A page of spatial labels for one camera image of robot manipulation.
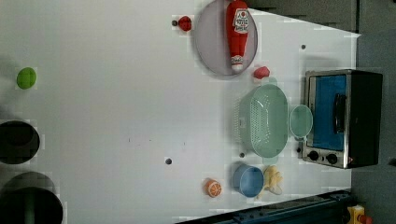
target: small toy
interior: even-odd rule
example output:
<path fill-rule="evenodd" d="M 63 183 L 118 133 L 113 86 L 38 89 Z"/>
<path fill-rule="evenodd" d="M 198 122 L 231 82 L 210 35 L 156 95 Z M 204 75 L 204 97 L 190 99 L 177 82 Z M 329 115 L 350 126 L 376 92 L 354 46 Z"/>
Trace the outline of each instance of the small toy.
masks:
<path fill-rule="evenodd" d="M 262 79 L 264 77 L 269 77 L 270 73 L 270 70 L 266 66 L 263 66 L 254 71 L 254 77 L 257 79 Z"/>
<path fill-rule="evenodd" d="M 262 191 L 257 196 L 258 199 L 264 194 L 265 190 L 269 190 L 271 193 L 280 195 L 282 194 L 282 188 L 278 185 L 279 182 L 283 180 L 283 177 L 280 175 L 280 172 L 276 169 L 276 166 L 269 166 L 264 172 L 264 187 Z"/>
<path fill-rule="evenodd" d="M 36 80 L 37 75 L 35 74 L 35 69 L 31 67 L 23 68 L 17 76 L 17 84 L 23 90 L 33 87 Z"/>
<path fill-rule="evenodd" d="M 248 40 L 248 5 L 234 0 L 226 13 L 227 38 L 231 54 L 231 68 L 235 73 L 243 70 L 245 47 Z"/>
<path fill-rule="evenodd" d="M 205 189 L 207 194 L 212 198 L 216 198 L 221 194 L 221 184 L 214 179 L 207 181 Z"/>
<path fill-rule="evenodd" d="M 182 29 L 185 32 L 190 31 L 191 27 L 192 27 L 191 19 L 188 16 L 184 16 L 184 17 L 180 18 L 180 20 L 178 20 L 177 24 L 180 27 L 180 29 Z"/>

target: green plastic colander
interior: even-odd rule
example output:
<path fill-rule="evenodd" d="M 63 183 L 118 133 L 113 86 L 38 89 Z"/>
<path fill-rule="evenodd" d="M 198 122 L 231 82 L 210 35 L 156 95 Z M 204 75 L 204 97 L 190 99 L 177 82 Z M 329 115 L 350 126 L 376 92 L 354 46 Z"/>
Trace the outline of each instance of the green plastic colander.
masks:
<path fill-rule="evenodd" d="M 242 143 L 263 158 L 276 157 L 288 142 L 289 109 L 285 93 L 274 84 L 260 86 L 239 106 Z"/>

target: yellow object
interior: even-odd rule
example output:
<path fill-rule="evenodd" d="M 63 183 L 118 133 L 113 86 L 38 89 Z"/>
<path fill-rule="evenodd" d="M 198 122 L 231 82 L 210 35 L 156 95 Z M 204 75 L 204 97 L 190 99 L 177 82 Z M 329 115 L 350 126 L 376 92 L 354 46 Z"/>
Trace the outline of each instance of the yellow object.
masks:
<path fill-rule="evenodd" d="M 361 224 L 361 222 L 358 221 L 358 216 L 364 215 L 364 207 L 356 205 L 353 207 L 348 207 L 347 210 L 350 214 L 350 220 L 347 224 Z"/>
<path fill-rule="evenodd" d="M 283 180 L 283 177 L 280 175 L 280 172 L 276 169 L 276 166 L 269 166 L 264 172 L 264 187 L 262 191 L 257 196 L 258 199 L 264 194 L 265 190 L 269 190 L 270 192 L 279 195 L 282 194 L 282 189 L 279 187 L 279 182 Z"/>

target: ketchup bottle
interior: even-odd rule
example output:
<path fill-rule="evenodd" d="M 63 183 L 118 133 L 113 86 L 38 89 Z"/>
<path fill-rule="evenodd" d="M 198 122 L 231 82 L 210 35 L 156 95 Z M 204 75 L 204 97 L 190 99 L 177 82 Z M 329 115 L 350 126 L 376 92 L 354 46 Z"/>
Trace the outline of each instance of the ketchup bottle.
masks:
<path fill-rule="evenodd" d="M 227 7 L 227 39 L 231 54 L 231 68 L 235 73 L 243 69 L 245 47 L 248 39 L 248 6 L 234 0 Z"/>

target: bottle label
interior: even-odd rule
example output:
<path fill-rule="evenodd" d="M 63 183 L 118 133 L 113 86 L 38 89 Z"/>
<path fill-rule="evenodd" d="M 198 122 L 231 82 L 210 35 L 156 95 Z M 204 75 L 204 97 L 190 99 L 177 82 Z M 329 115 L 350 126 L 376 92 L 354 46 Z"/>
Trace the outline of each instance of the bottle label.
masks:
<path fill-rule="evenodd" d="M 235 55 L 231 57 L 231 64 L 244 63 L 244 58 L 241 55 Z"/>
<path fill-rule="evenodd" d="M 239 34 L 248 33 L 248 10 L 245 8 L 238 8 L 233 17 L 233 26 L 235 31 Z"/>

